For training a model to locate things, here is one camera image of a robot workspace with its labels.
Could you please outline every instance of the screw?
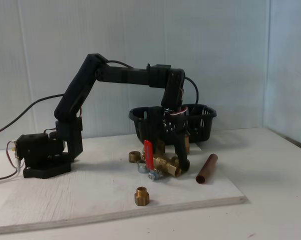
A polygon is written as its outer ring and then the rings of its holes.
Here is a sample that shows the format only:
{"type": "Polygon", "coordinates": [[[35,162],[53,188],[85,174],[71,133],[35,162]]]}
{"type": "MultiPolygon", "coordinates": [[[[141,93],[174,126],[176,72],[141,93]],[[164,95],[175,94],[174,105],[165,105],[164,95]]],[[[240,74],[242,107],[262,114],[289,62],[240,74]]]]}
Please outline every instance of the screw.
{"type": "Polygon", "coordinates": [[[148,174],[148,178],[151,180],[157,180],[159,179],[159,174],[154,170],[150,170],[150,173],[148,174]]]}
{"type": "Polygon", "coordinates": [[[153,173],[149,173],[148,174],[148,178],[151,179],[151,180],[153,180],[153,179],[155,179],[155,175],[153,173]]]}

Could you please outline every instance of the black cable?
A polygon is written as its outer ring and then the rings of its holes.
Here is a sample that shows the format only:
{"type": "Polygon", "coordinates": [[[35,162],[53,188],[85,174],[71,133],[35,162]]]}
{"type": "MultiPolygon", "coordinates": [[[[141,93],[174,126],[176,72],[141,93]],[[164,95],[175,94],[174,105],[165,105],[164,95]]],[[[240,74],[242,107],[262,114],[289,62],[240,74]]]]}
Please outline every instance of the black cable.
{"type": "Polygon", "coordinates": [[[195,90],[196,90],[196,102],[195,102],[195,106],[193,108],[193,110],[195,109],[195,107],[197,106],[197,104],[199,103],[199,89],[197,88],[195,82],[193,80],[191,80],[189,77],[185,77],[186,80],[190,81],[190,83],[194,86],[195,90]]]}
{"type": "Polygon", "coordinates": [[[58,94],[58,95],[53,95],[53,96],[47,96],[47,97],[43,97],[41,99],[38,99],[37,101],[34,101],[31,105],[29,105],[18,117],[16,117],[13,121],[11,121],[9,124],[7,124],[6,126],[2,127],[0,129],[0,132],[4,131],[5,129],[7,129],[10,125],[12,125],[13,123],[15,123],[18,119],[20,119],[32,106],[34,106],[35,104],[47,100],[47,99],[53,99],[53,98],[58,98],[58,97],[62,97],[64,94],[58,94]]]}
{"type": "Polygon", "coordinates": [[[121,62],[121,61],[108,60],[108,61],[107,61],[107,64],[108,64],[108,63],[120,64],[120,65],[123,65],[123,66],[125,66],[125,67],[127,67],[127,68],[129,68],[129,69],[133,69],[132,66],[130,66],[130,65],[124,63],[124,62],[121,62]]]}

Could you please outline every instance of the red wire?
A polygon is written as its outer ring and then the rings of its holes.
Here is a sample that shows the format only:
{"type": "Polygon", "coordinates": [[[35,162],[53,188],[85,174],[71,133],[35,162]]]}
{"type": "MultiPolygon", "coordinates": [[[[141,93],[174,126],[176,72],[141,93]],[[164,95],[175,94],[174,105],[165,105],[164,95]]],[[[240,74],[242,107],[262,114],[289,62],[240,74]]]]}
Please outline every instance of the red wire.
{"type": "Polygon", "coordinates": [[[17,170],[14,173],[12,173],[11,175],[0,177],[0,180],[8,179],[8,178],[14,176],[16,173],[17,173],[17,170]]]}
{"type": "MultiPolygon", "coordinates": [[[[12,142],[12,141],[9,141],[9,142],[7,143],[7,146],[6,146],[6,155],[7,155],[7,158],[8,158],[8,160],[9,160],[10,164],[16,169],[16,167],[14,166],[14,164],[13,164],[13,162],[12,162],[12,160],[11,160],[11,157],[10,157],[10,155],[9,155],[9,150],[8,150],[9,144],[10,144],[11,142],[12,142]]],[[[17,173],[17,170],[16,170],[14,173],[12,173],[11,175],[0,177],[0,180],[8,179],[8,178],[14,176],[16,173],[17,173]]]]}
{"type": "Polygon", "coordinates": [[[178,115],[178,114],[182,114],[182,113],[185,113],[186,111],[187,111],[187,107],[185,107],[185,109],[184,110],[182,110],[182,111],[178,111],[178,112],[174,112],[174,113],[171,113],[170,115],[172,115],[172,116],[175,116],[175,115],[178,115]]]}
{"type": "Polygon", "coordinates": [[[9,142],[7,143],[7,146],[6,146],[6,155],[7,155],[7,158],[8,158],[8,160],[9,160],[10,164],[13,166],[13,168],[14,168],[14,169],[17,169],[17,167],[14,166],[14,164],[13,164],[13,162],[12,162],[12,160],[11,160],[11,157],[10,157],[10,155],[9,155],[9,144],[10,144],[11,142],[12,142],[12,141],[9,141],[9,142]]]}

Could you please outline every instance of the electrical wire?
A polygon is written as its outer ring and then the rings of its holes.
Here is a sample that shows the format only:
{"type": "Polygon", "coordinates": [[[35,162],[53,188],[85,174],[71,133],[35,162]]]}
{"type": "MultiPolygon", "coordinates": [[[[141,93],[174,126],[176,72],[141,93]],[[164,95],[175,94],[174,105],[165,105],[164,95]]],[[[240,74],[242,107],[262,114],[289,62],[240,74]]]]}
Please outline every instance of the electrical wire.
{"type": "MultiPolygon", "coordinates": [[[[79,109],[79,116],[80,116],[80,117],[82,116],[82,107],[80,107],[80,109],[79,109]]],[[[44,134],[45,134],[46,131],[48,131],[48,130],[50,130],[50,131],[55,131],[55,130],[56,130],[56,127],[45,129],[45,130],[44,130],[44,134]]]]}
{"type": "Polygon", "coordinates": [[[31,105],[29,105],[18,117],[16,117],[13,121],[11,121],[9,124],[7,124],[6,126],[2,127],[0,129],[0,132],[4,131],[5,129],[7,129],[9,126],[11,126],[13,123],[15,123],[18,119],[20,119],[32,106],[34,106],[35,104],[47,100],[47,99],[53,99],[53,98],[58,98],[58,97],[62,97],[64,94],[58,94],[58,95],[52,95],[52,96],[47,96],[47,97],[43,97],[41,99],[38,99],[37,101],[34,101],[31,105]]]}
{"type": "Polygon", "coordinates": [[[187,107],[185,107],[185,109],[184,110],[182,110],[182,111],[178,111],[178,112],[174,112],[174,113],[171,113],[170,115],[171,116],[175,116],[175,115],[179,115],[179,114],[183,114],[183,113],[185,113],[186,111],[187,111],[187,107]]]}
{"type": "Polygon", "coordinates": [[[197,88],[195,82],[193,80],[191,80],[189,77],[185,77],[186,80],[188,80],[195,88],[196,90],[196,102],[195,102],[195,106],[193,108],[193,110],[195,109],[195,107],[197,106],[197,104],[199,103],[199,89],[197,88]]]}
{"type": "Polygon", "coordinates": [[[129,69],[133,69],[132,66],[130,66],[130,65],[124,63],[124,62],[117,61],[117,60],[108,60],[106,63],[107,63],[107,64],[109,64],[109,63],[120,64],[120,65],[123,65],[123,66],[125,66],[125,67],[127,67],[127,68],[129,68],[129,69]]]}
{"type": "Polygon", "coordinates": [[[0,177],[0,180],[8,179],[8,178],[14,176],[16,173],[17,173],[17,170],[15,170],[15,172],[13,172],[11,175],[0,177]]]}
{"type": "Polygon", "coordinates": [[[11,142],[12,142],[12,141],[9,141],[9,142],[7,143],[7,145],[6,145],[6,155],[7,155],[8,161],[10,162],[10,165],[12,165],[12,167],[13,167],[14,169],[17,169],[17,167],[14,166],[14,164],[13,164],[13,162],[12,162],[12,160],[11,160],[11,157],[10,157],[10,155],[9,155],[9,144],[10,144],[11,142]]]}
{"type": "Polygon", "coordinates": [[[12,180],[14,178],[16,178],[20,172],[21,172],[21,162],[16,158],[16,165],[17,165],[17,168],[15,170],[15,172],[13,172],[12,174],[8,175],[8,176],[3,176],[3,177],[0,177],[0,180],[4,180],[4,179],[9,179],[9,180],[12,180]]]}

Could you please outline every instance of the red valve handle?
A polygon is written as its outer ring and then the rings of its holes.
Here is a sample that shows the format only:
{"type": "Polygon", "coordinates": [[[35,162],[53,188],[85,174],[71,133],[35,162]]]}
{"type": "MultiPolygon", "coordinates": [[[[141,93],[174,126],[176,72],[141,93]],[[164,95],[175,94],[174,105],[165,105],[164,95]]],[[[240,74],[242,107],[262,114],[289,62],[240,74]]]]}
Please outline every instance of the red valve handle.
{"type": "Polygon", "coordinates": [[[150,141],[144,140],[146,167],[150,170],[154,170],[153,162],[153,145],[150,141]]]}

